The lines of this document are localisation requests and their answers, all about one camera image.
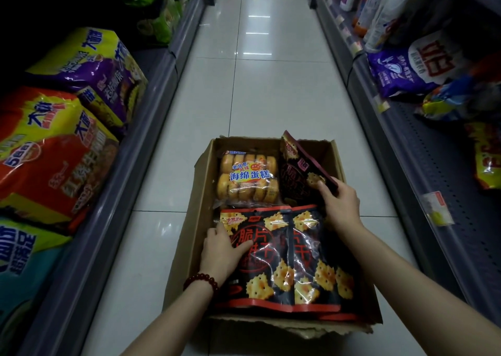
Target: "tile floor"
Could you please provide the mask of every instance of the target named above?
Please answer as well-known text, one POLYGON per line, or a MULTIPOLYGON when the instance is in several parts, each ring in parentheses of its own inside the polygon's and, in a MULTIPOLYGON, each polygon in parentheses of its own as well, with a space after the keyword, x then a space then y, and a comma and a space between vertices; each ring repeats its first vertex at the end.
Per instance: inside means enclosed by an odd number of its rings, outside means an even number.
MULTIPOLYGON (((348 183, 360 197, 365 225, 415 264, 307 0, 216 1, 200 23, 88 334, 85 356, 118 355, 160 314, 193 165, 210 138, 219 135, 279 137, 287 129, 296 138, 335 139, 348 183)), ((184 355, 424 355, 378 297, 385 324, 372 335, 306 341, 267 327, 260 339, 249 324, 203 323, 184 355), (282 340, 277 343, 274 334, 282 340)))

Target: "cardboard box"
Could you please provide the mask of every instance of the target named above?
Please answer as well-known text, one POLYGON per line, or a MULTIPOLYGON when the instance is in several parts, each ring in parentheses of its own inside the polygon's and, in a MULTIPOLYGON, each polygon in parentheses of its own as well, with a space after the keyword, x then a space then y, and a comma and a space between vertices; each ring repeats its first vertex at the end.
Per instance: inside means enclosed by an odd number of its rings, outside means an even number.
MULTIPOLYGON (((335 141, 300 140, 305 151, 314 157, 332 176, 345 181, 343 167, 335 141)), ((278 138, 215 138, 195 164, 195 176, 188 211, 179 236, 176 254, 165 288, 163 309, 166 309, 182 293, 186 278, 197 274, 200 255, 204 247, 207 229, 213 227, 213 202, 219 175, 219 159, 225 150, 238 150, 258 154, 278 153, 278 138)), ((381 312, 374 285, 364 278, 361 281, 362 302, 367 316, 366 323, 332 321, 298 321, 281 318, 253 317, 248 315, 214 315, 213 318, 233 321, 260 321, 290 330, 305 338, 317 337, 327 332, 346 334, 352 331, 371 333, 373 324, 382 323, 381 312)))

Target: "forearm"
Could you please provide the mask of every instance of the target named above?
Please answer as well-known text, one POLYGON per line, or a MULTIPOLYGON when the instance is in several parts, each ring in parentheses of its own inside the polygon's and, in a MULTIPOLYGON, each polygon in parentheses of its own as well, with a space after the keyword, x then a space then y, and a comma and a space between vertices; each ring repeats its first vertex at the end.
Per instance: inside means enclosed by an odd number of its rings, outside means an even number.
POLYGON ((194 281, 130 344, 122 356, 180 355, 211 299, 211 285, 206 281, 194 281))
POLYGON ((415 269, 361 224, 340 233, 364 271, 428 355, 501 349, 501 329, 415 269))

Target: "purple detergent bag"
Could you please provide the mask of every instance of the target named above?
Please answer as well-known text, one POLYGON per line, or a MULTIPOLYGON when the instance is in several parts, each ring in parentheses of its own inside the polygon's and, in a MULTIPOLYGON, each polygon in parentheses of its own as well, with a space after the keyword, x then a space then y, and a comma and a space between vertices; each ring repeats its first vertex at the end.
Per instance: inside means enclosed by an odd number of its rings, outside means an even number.
POLYGON ((78 28, 26 70, 28 83, 78 96, 118 138, 127 133, 147 80, 112 30, 78 28))
POLYGON ((381 96, 423 94, 460 75, 469 62, 461 47, 443 31, 414 41, 408 49, 384 49, 367 53, 381 96))

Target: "orange bottle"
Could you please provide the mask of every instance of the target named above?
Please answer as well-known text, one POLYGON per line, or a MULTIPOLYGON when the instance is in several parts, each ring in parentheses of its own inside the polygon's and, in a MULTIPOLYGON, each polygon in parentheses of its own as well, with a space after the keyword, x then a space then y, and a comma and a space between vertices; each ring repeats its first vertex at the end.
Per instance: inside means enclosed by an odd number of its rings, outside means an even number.
POLYGON ((359 37, 365 36, 367 30, 369 30, 372 19, 376 15, 380 3, 381 0, 365 0, 365 2, 363 3, 363 6, 360 10, 360 15, 355 24, 355 33, 357 33, 359 37))

